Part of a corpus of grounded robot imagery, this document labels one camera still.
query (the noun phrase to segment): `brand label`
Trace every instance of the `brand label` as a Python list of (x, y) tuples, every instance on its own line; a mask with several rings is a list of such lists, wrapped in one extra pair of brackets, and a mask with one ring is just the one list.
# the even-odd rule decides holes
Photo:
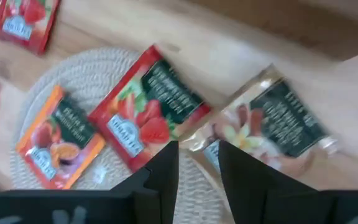
[(209, 160), (210, 163), (215, 167), (215, 169), (220, 173), (221, 168), (219, 166), (219, 142), (220, 140), (216, 140), (215, 142), (212, 142), (209, 146), (207, 146), (203, 153), (205, 157)]
[(116, 114), (107, 123), (107, 127), (132, 158), (144, 149), (139, 140), (139, 129), (132, 121)]
[(34, 147), (30, 152), (34, 164), (41, 170), (48, 180), (52, 180), (57, 171), (52, 165), (52, 158), (50, 157), (49, 150)]
[(64, 97), (52, 113), (55, 125), (62, 131), (65, 142), (76, 144), (84, 149), (95, 134), (94, 127), (86, 120), (83, 111), (74, 106), (71, 99)]
[(28, 26), (21, 16), (7, 18), (4, 22), (2, 30), (24, 40), (29, 40), (32, 33), (32, 27)]
[(287, 156), (300, 156), (326, 136), (314, 116), (283, 80), (252, 100), (250, 107), (263, 110), (263, 135)]
[(163, 116), (176, 124), (182, 124), (203, 102), (178, 79), (166, 60), (156, 62), (141, 83), (147, 99), (159, 100)]

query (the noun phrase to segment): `white placemat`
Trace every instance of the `white placemat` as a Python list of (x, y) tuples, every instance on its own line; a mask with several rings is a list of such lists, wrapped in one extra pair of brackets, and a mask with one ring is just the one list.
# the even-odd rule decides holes
[[(90, 113), (121, 79), (139, 53), (118, 48), (83, 52), (47, 71), (30, 89), (19, 117), (14, 144), (31, 125), (52, 88), (59, 84)], [(193, 161), (180, 154), (180, 173), (174, 223), (219, 223), (223, 203)], [(17, 189), (41, 189), (40, 182), (16, 153), (11, 152), (11, 173)], [(111, 146), (106, 146), (72, 187), (108, 190), (130, 176)]]

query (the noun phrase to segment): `woven placemat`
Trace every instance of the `woven placemat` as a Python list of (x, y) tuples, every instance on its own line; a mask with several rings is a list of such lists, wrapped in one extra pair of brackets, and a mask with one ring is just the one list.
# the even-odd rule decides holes
[[(118, 83), (139, 53), (118, 48), (90, 50), (63, 61), (47, 71), (30, 89), (22, 107), (14, 144), (31, 125), (55, 84), (59, 84), (90, 113)], [(42, 186), (24, 160), (11, 152), (11, 174), (16, 189)], [(73, 189), (108, 190), (130, 176), (111, 146), (106, 146), (76, 181)], [(180, 154), (180, 173), (174, 223), (219, 223), (223, 203), (204, 175), (185, 154)]]

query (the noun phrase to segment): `red tea packet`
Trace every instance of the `red tea packet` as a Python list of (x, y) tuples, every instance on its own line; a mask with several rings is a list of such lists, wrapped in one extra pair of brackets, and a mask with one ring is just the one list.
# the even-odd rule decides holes
[(210, 110), (153, 45), (89, 119), (135, 172)]
[(60, 0), (2, 0), (0, 40), (21, 45), (35, 54), (45, 52)]
[(85, 112), (55, 86), (16, 150), (46, 189), (69, 189), (104, 145)]

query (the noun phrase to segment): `peach passion fruit tea packet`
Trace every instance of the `peach passion fruit tea packet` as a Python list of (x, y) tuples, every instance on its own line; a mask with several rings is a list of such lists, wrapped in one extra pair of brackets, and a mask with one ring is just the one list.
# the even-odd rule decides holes
[(0, 40), (43, 54), (60, 0), (2, 0)]
[(89, 119), (135, 172), (210, 110), (153, 45)]
[(85, 112), (56, 85), (16, 149), (46, 189), (69, 189), (104, 145)]
[(280, 172), (298, 177), (314, 150), (337, 150), (336, 140), (271, 65), (231, 96), (222, 110), (203, 118), (180, 138), (215, 187), (221, 183), (218, 150), (225, 140)]

